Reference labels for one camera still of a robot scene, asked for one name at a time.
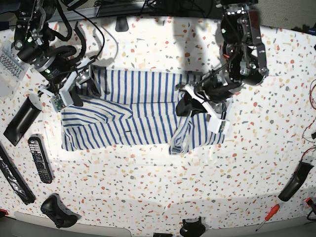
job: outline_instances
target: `red wire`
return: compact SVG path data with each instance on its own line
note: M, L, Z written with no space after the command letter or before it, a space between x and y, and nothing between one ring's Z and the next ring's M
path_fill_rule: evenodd
M315 102L315 100L314 100L314 98L313 98L313 96L312 96L312 93L313 93L314 89L316 88L316 84L312 87L314 81L316 81L316 79L312 81L311 86L310 86L310 103L311 103L312 108L313 108L314 110L316 110L316 102ZM302 135L302 138L304 138L306 141L311 142L311 143L315 143L315 142L312 142L312 141L306 139L306 138L304 137L304 133L306 132L307 128L310 128L310 127L313 125L313 123L315 122L315 120L316 120L316 117L315 117L315 119L313 120L313 122L312 122L309 126L307 126L307 127L305 128L305 130L304 130L304 132L303 132L303 135ZM316 150L316 146L315 146L315 145L312 146L312 147L310 147L310 148L308 148L308 149L302 154L301 160L303 159L303 157L304 157L308 152L310 152L310 151L312 151L312 150Z
M316 103L315 103L315 100L312 96L312 92L314 91L314 89L316 88L316 84L313 86L312 88L312 84L314 83L314 81L316 80L313 80L312 83L311 83L311 87L310 87L310 103L311 103L311 106L314 110L316 110Z

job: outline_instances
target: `folded cloth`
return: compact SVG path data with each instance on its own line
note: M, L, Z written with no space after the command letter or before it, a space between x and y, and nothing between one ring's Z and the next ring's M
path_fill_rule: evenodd
M224 135L207 131L207 115L176 116L183 92L175 85L200 80L199 76L171 73L95 69L101 98L77 88L83 107L69 106L62 115L62 148L90 150L115 144L170 143L171 155L195 147L220 144Z

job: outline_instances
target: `remote control button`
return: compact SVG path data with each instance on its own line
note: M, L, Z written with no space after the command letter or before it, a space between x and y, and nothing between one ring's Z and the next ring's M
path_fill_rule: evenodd
M44 165L41 162L38 162L38 168L39 169L44 169Z

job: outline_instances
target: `black remote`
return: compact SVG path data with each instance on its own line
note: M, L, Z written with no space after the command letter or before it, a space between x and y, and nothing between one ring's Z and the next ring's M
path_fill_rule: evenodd
M28 142L36 168L38 169L40 180L43 183L50 184L53 178L40 138L30 137Z

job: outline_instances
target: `screwdriver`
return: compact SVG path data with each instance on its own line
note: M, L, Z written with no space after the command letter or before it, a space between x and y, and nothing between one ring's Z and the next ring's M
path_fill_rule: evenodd
M261 223L261 225L258 227L258 229L256 229L256 231L258 231L264 224L265 222L269 221L276 213L277 211L280 209L280 205L277 204L275 205L271 211L268 213L268 215L266 216L265 220Z

